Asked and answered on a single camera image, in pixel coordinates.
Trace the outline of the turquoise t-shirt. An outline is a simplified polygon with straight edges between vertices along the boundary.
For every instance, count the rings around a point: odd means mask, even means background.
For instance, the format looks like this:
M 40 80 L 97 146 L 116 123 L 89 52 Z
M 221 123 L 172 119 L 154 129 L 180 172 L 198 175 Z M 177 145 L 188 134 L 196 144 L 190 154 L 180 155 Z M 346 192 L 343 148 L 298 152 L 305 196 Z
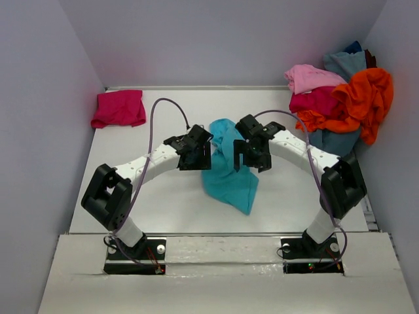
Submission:
M 235 139 L 242 136 L 235 123 L 227 118 L 209 125 L 213 135 L 211 146 L 211 169 L 202 172 L 203 187 L 207 195 L 217 201 L 233 206 L 244 215 L 250 215 L 255 201 L 259 179 L 251 170 L 241 165 L 234 169 Z

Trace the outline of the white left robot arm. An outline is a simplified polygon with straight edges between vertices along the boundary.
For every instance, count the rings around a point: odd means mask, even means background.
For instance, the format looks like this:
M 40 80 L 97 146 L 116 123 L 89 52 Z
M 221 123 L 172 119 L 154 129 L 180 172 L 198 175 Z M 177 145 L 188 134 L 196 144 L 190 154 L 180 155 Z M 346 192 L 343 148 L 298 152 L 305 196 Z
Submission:
M 130 218 L 134 199 L 143 184 L 178 169 L 211 169 L 213 135 L 195 124 L 186 134 L 173 136 L 131 162 L 96 168 L 81 206 L 111 233 L 115 249 L 138 260 L 147 247 L 147 236 Z

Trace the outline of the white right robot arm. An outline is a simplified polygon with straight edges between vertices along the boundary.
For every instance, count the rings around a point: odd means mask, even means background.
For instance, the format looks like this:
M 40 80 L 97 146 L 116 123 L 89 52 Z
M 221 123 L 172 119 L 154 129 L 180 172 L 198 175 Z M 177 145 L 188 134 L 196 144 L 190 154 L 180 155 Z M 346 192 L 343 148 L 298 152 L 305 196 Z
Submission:
M 324 152 L 295 137 L 285 126 L 277 122 L 264 126 L 251 114 L 240 119 L 235 128 L 242 136 L 233 142 L 236 171 L 241 166 L 267 171 L 272 167 L 272 157 L 277 156 L 313 176 L 320 210 L 290 252 L 317 256 L 339 229 L 342 219 L 367 194 L 356 157 Z

